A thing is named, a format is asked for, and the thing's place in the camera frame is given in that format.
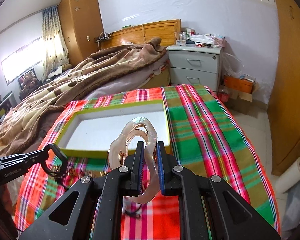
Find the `translucent pink hair claw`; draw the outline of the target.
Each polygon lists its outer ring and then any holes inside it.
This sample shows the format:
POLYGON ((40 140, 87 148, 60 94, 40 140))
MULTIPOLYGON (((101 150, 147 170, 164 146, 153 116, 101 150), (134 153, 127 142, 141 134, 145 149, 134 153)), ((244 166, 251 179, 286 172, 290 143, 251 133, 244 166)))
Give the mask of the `translucent pink hair claw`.
POLYGON ((145 117, 137 117, 128 122, 120 135, 111 143, 108 151, 108 163, 111 170, 123 169, 132 161, 131 186, 132 196, 128 197, 131 202, 146 204, 150 202, 159 192, 158 168, 154 159, 157 149, 157 132, 151 122, 145 117), (128 156, 128 145, 135 137, 141 137, 143 141, 138 142, 135 154, 128 156), (143 166, 147 165, 150 172, 149 185, 142 189, 143 166))

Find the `black fitness band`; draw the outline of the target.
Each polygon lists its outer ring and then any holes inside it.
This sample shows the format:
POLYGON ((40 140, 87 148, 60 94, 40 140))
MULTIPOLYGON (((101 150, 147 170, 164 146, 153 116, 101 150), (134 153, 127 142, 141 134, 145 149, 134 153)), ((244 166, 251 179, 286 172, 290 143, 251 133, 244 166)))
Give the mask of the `black fitness band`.
POLYGON ((56 144, 52 143, 47 144, 43 148, 43 151, 44 153, 47 153, 47 156, 49 156, 49 152, 52 152, 54 155, 50 166, 47 165, 46 160, 40 163, 43 171, 56 179, 64 176, 68 169, 68 159, 61 149, 56 144))

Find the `brown patterned blanket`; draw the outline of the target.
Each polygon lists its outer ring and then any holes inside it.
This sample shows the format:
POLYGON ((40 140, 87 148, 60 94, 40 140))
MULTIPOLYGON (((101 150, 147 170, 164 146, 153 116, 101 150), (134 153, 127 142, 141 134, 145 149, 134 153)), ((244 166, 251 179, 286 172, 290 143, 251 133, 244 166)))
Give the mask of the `brown patterned blanket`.
POLYGON ((126 44, 92 53, 67 75, 43 85, 9 111, 0 125, 0 157, 29 148, 50 113, 62 111, 69 102, 82 100, 102 85, 148 67, 165 54, 166 47, 159 37, 146 44, 126 44))

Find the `plaid red green cloth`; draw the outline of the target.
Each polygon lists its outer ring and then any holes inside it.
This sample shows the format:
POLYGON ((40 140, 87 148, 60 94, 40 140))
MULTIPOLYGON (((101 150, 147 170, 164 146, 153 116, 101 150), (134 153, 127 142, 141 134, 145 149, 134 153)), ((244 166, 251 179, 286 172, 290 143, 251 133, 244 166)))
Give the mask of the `plaid red green cloth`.
MULTIPOLYGON (((137 89, 72 101, 65 106, 39 149, 48 142, 55 142, 61 128, 78 111, 155 100, 162 100, 166 107, 171 149, 177 161, 197 175, 220 175, 278 235, 280 225, 275 194, 258 155, 230 112, 202 85, 137 89)), ((17 225, 26 229, 63 192, 61 186, 35 165, 21 184, 17 225)), ((177 197, 165 198, 157 194, 154 200, 141 207, 140 218, 122 215, 121 239, 181 239, 177 204, 177 197)))

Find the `yellow-green shallow cardboard box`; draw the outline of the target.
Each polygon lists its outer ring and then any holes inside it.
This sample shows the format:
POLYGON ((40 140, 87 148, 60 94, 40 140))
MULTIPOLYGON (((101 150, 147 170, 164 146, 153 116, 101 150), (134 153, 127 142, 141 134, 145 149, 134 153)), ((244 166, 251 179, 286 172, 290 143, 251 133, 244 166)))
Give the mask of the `yellow-green shallow cardboard box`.
POLYGON ((75 112, 56 138, 55 144, 67 157, 107 159, 111 143, 134 118, 147 118, 172 153, 169 125, 162 100, 125 103, 75 112))

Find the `grey bedside drawer cabinet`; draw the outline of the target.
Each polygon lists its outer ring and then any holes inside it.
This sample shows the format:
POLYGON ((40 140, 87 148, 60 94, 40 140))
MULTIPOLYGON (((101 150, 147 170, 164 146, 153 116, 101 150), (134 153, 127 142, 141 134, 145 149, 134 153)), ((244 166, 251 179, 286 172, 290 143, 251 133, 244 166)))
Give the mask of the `grey bedside drawer cabinet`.
POLYGON ((193 45, 167 47, 172 85, 204 85, 216 93, 221 78, 222 48, 193 45))

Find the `orange storage box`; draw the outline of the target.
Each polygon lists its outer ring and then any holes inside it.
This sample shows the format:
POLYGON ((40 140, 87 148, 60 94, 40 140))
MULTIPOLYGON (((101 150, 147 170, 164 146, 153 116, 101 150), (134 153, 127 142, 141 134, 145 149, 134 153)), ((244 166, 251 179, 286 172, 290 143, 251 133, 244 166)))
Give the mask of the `orange storage box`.
POLYGON ((251 94, 254 83, 245 79, 238 79, 232 76, 224 76, 224 85, 225 87, 228 87, 230 89, 251 94))

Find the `patterned window curtain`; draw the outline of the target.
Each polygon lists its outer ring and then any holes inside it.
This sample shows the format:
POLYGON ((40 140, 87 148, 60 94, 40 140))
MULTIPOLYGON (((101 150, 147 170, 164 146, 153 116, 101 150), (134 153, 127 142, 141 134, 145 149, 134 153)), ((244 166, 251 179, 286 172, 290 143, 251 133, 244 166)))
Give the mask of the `patterned window curtain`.
POLYGON ((62 26, 56 5, 42 12, 42 37, 45 52, 42 81, 59 66, 69 63, 69 52, 62 33, 62 26))

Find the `clear glass cup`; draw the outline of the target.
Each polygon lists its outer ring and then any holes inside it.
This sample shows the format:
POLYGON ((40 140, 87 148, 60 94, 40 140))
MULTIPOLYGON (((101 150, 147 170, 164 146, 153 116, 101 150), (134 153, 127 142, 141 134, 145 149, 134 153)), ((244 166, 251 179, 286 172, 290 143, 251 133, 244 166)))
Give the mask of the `clear glass cup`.
POLYGON ((184 31, 176 31, 175 44, 178 46, 186 46, 186 33, 184 31))

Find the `clutter on nightstand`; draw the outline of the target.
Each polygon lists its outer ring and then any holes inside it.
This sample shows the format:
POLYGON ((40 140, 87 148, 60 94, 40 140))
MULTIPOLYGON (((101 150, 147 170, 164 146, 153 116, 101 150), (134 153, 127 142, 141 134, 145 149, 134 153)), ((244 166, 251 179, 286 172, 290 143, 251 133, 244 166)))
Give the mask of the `clutter on nightstand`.
POLYGON ((192 28, 186 28, 186 39, 201 47, 225 47, 225 37, 219 34, 196 34, 192 28))

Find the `white paper roll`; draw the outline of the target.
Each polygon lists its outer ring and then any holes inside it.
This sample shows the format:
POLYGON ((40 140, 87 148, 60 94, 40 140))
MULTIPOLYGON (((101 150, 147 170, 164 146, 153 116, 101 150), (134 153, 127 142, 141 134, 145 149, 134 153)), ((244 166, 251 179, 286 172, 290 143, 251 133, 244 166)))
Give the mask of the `white paper roll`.
POLYGON ((300 157, 277 179, 275 190, 283 194, 300 181, 300 157))

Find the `wooden headboard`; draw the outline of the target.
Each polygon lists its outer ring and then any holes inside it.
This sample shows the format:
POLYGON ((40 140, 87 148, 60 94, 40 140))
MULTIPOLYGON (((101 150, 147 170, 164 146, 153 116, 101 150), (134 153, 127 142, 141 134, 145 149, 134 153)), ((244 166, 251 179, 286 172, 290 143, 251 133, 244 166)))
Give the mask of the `wooden headboard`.
POLYGON ((154 37, 161 38, 162 46, 175 44, 175 32, 181 31, 181 20, 166 20, 144 23, 121 29, 111 34, 110 39, 99 43, 100 49, 120 46, 127 43, 144 44, 154 37))

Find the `wooden wardrobe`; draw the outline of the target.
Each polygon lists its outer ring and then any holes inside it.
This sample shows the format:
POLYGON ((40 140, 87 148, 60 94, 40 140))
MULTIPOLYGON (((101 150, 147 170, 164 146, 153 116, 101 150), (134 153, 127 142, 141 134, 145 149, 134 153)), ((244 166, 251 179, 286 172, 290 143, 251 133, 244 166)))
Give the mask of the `wooden wardrobe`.
POLYGON ((300 7, 276 0, 279 57, 268 105, 272 139, 272 174, 280 176, 300 157, 300 7))

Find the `tall wooden corner cabinet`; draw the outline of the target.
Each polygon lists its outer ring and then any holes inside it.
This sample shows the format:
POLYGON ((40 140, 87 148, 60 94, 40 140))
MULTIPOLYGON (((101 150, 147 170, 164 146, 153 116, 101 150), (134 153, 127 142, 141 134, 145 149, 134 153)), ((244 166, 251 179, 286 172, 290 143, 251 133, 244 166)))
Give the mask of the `tall wooden corner cabinet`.
POLYGON ((58 14, 69 62, 76 66, 97 52, 95 39, 104 31, 98 0, 61 0, 58 14))

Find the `teddy bear picture frame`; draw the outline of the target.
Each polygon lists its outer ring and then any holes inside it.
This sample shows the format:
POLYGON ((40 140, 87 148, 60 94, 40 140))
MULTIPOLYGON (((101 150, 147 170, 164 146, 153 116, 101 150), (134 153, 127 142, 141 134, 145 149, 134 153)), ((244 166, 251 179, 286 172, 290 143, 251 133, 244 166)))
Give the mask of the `teddy bear picture frame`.
POLYGON ((33 89, 39 83, 34 68, 31 68, 27 70, 24 74, 21 74, 21 76, 17 78, 17 81, 19 83, 21 91, 33 89))

